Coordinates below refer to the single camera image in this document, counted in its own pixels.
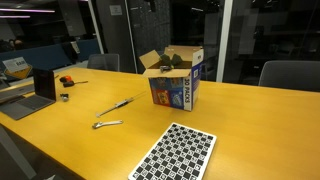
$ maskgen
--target black and white checkered board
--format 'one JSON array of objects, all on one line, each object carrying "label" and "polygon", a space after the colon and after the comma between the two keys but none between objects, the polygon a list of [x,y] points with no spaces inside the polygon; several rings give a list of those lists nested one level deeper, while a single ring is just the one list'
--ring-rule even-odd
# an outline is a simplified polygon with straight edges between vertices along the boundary
[{"label": "black and white checkered board", "polygon": [[201,179],[216,136],[172,123],[130,173],[130,180]]}]

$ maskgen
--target chair backrest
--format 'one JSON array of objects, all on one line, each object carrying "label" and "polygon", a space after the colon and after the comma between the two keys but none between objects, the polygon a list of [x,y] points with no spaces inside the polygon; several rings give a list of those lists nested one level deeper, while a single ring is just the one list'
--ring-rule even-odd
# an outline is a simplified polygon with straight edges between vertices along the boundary
[{"label": "chair backrest", "polygon": [[268,61],[263,66],[259,86],[320,92],[320,62]]},{"label": "chair backrest", "polygon": [[87,68],[120,71],[119,54],[92,54],[89,56]]}]

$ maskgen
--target laptop screen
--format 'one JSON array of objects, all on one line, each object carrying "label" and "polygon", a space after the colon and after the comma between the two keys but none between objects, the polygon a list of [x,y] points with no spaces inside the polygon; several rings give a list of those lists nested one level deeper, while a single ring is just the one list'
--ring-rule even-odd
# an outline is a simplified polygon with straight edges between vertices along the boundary
[{"label": "laptop screen", "polygon": [[33,68],[33,80],[36,95],[56,100],[53,71]]}]

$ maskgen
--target table leg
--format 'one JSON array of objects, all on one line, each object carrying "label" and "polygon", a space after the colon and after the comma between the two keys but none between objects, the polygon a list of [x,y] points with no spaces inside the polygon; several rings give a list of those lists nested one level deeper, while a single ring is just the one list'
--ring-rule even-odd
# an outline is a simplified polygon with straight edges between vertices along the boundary
[{"label": "table leg", "polygon": [[18,147],[12,141],[10,136],[7,134],[5,129],[0,124],[0,143],[4,146],[13,160],[17,163],[17,165],[21,168],[21,170],[25,173],[28,179],[33,178],[36,175],[36,172],[31,167],[29,162],[22,155]]}]

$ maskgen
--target box flap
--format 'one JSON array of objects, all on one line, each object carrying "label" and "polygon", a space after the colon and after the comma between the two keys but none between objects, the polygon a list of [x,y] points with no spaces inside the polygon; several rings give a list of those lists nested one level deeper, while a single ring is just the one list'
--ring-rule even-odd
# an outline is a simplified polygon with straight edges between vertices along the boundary
[{"label": "box flap", "polygon": [[159,54],[155,50],[153,50],[145,55],[140,56],[139,58],[143,66],[148,69],[159,61],[159,57]]},{"label": "box flap", "polygon": [[193,53],[199,51],[201,46],[168,46],[164,53],[172,58],[173,54],[181,56],[183,61],[193,61]]},{"label": "box flap", "polygon": [[187,77],[190,74],[191,69],[173,69],[168,72],[161,73],[160,69],[146,69],[143,73],[143,76],[148,78],[156,77]]}]

